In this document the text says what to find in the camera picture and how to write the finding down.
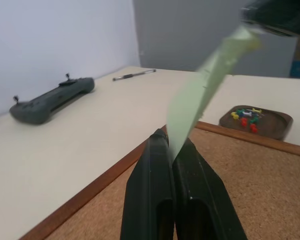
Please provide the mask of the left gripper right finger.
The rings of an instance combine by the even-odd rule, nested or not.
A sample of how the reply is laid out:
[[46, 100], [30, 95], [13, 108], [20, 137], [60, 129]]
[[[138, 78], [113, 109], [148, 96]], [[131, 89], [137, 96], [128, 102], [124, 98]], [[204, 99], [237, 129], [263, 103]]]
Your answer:
[[222, 179], [190, 139], [172, 172], [178, 240], [248, 240]]

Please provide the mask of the black silver pen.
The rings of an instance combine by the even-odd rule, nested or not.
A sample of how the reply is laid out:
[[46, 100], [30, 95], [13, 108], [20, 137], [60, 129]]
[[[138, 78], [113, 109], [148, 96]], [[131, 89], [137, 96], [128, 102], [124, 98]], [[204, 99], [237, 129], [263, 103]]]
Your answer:
[[157, 71], [156, 69], [150, 69], [150, 70], [146, 70], [146, 71], [142, 71], [142, 72], [138, 72], [138, 73], [125, 74], [125, 75], [122, 75], [119, 77], [114, 77], [112, 80], [115, 82], [115, 81], [119, 81], [119, 80], [124, 80], [124, 79], [129, 79], [129, 78], [133, 78], [133, 77], [137, 77], [137, 76], [155, 73], [156, 71]]

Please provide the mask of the grey partition panel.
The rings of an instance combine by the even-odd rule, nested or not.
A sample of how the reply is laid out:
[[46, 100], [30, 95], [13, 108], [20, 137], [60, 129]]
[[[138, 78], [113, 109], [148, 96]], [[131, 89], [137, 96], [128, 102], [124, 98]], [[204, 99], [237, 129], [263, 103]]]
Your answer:
[[[133, 0], [142, 67], [195, 71], [240, 24], [252, 0]], [[298, 42], [264, 33], [259, 50], [244, 57], [235, 75], [290, 77]]]

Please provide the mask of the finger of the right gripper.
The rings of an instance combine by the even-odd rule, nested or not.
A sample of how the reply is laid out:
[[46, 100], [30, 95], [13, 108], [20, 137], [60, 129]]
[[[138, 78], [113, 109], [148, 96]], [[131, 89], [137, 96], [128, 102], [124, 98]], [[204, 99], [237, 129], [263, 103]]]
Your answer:
[[300, 0], [252, 0], [240, 12], [248, 25], [279, 36], [300, 37]]

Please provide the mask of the dish of pushpins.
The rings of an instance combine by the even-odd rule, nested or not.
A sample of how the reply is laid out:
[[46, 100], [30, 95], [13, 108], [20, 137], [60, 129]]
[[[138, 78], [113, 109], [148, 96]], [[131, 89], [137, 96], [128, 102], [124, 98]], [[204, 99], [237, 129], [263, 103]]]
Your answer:
[[[252, 112], [252, 109], [262, 110], [262, 113], [253, 112], [252, 117], [245, 117], [243, 113], [238, 114], [239, 119], [233, 119], [231, 116], [232, 112], [236, 112], [237, 109], [245, 109], [245, 112]], [[258, 128], [257, 133], [252, 133], [250, 130], [250, 119], [258, 117], [259, 121], [256, 124]], [[246, 127], [241, 125], [240, 119], [247, 118], [248, 123]], [[283, 112], [268, 110], [260, 107], [254, 107], [250, 105], [237, 105], [232, 107], [228, 112], [226, 112], [220, 119], [218, 123], [221, 127], [238, 130], [245, 133], [251, 133], [254, 135], [259, 135], [275, 140], [283, 141], [287, 134], [289, 133], [291, 126], [293, 124], [293, 118]]]

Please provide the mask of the grey handheld controller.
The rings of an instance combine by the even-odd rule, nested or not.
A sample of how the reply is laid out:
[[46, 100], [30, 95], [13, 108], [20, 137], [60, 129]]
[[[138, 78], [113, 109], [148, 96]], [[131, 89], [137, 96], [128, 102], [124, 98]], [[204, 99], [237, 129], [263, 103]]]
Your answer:
[[30, 101], [20, 101], [15, 95], [15, 104], [9, 109], [10, 115], [21, 123], [41, 125], [62, 105], [79, 95], [90, 93], [95, 88], [92, 77], [71, 78], [69, 73], [65, 77], [66, 80], [59, 83], [58, 87]]

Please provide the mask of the light green paper note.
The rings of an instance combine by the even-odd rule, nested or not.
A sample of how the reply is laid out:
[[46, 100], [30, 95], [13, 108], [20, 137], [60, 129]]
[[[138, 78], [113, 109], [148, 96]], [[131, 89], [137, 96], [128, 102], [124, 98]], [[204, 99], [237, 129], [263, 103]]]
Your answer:
[[256, 31], [239, 26], [221, 41], [198, 69], [195, 78], [189, 80], [172, 99], [166, 115], [171, 161], [176, 159], [226, 75], [243, 55], [256, 50], [260, 44]]

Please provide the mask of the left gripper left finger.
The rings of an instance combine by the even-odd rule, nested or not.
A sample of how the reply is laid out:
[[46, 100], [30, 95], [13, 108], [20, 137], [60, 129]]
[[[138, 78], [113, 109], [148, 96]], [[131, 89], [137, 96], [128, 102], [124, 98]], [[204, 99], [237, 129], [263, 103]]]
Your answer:
[[173, 240], [175, 188], [169, 140], [157, 129], [126, 183], [120, 240]]

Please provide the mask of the wood framed cork board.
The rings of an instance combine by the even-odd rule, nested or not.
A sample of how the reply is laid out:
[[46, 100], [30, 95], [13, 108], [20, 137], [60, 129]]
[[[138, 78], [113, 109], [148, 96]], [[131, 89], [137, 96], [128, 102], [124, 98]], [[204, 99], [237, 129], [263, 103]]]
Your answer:
[[[300, 146], [199, 122], [190, 136], [224, 182], [249, 240], [300, 240]], [[20, 240], [119, 240], [140, 144]]]

